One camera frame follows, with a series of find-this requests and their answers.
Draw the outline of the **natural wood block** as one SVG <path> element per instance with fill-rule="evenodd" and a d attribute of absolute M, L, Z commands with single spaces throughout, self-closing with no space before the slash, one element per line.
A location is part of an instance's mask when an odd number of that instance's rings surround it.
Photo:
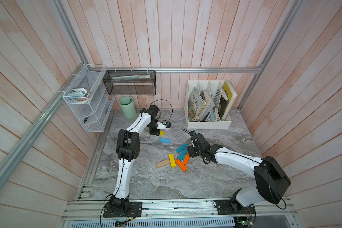
<path fill-rule="evenodd" d="M 159 169 L 159 168 L 164 167 L 164 166 L 166 166 L 166 165 L 168 165 L 168 164 L 170 164 L 170 160 L 169 160 L 169 159 L 166 159 L 166 160 L 163 160 L 163 161 L 161 161 L 161 162 L 158 162 L 158 163 L 156 164 L 156 167 Z"/>

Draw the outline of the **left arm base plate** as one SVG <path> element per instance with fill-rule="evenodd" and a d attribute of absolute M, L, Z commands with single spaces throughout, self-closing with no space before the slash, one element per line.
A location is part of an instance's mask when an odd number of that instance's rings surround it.
<path fill-rule="evenodd" d="M 141 201 L 126 202 L 125 204 L 116 205 L 113 201 L 105 204 L 103 217 L 104 218 L 116 218 L 116 217 L 140 217 L 142 215 Z"/>

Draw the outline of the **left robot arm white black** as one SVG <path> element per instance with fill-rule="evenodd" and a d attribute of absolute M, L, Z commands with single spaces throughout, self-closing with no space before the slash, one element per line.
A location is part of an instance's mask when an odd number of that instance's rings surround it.
<path fill-rule="evenodd" d="M 116 153 L 119 158 L 119 169 L 116 187 L 109 201 L 104 205 L 104 217 L 124 215 L 129 209 L 130 178 L 136 158 L 140 153 L 140 134 L 146 128 L 151 133 L 159 135 L 158 120 L 159 108 L 150 105 L 140 111 L 138 118 L 126 129 L 118 132 Z"/>

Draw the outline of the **long yellow block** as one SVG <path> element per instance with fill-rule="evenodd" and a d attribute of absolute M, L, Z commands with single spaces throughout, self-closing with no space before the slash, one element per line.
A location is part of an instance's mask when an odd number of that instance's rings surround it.
<path fill-rule="evenodd" d="M 169 154 L 168 157 L 169 157 L 169 161 L 170 161 L 171 167 L 175 168 L 176 167 L 176 162 L 175 162 L 174 155 L 173 154 Z"/>

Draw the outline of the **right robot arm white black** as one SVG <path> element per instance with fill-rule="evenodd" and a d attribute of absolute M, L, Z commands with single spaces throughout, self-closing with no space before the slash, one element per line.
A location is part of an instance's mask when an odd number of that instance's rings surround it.
<path fill-rule="evenodd" d="M 247 156 L 222 145 L 209 142 L 200 133 L 189 132 L 192 145 L 188 147 L 190 157 L 200 156 L 205 164 L 223 164 L 243 171 L 256 181 L 255 187 L 237 190 L 229 201 L 233 213 L 261 201 L 277 205 L 291 185 L 291 180 L 282 167 L 271 156 L 264 158 Z"/>

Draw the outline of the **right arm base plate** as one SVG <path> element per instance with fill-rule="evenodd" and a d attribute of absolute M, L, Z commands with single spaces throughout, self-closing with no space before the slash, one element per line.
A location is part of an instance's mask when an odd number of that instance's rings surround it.
<path fill-rule="evenodd" d="M 235 200 L 215 200 L 214 206 L 219 215 L 254 215 L 256 210 L 253 205 L 244 207 Z"/>

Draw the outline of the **light blue block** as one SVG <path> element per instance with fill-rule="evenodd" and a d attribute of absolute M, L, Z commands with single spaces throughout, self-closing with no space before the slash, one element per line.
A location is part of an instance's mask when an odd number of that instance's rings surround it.
<path fill-rule="evenodd" d="M 171 139 L 167 139 L 167 138 L 159 138 L 159 142 L 161 142 L 161 143 L 171 143 L 172 140 Z"/>

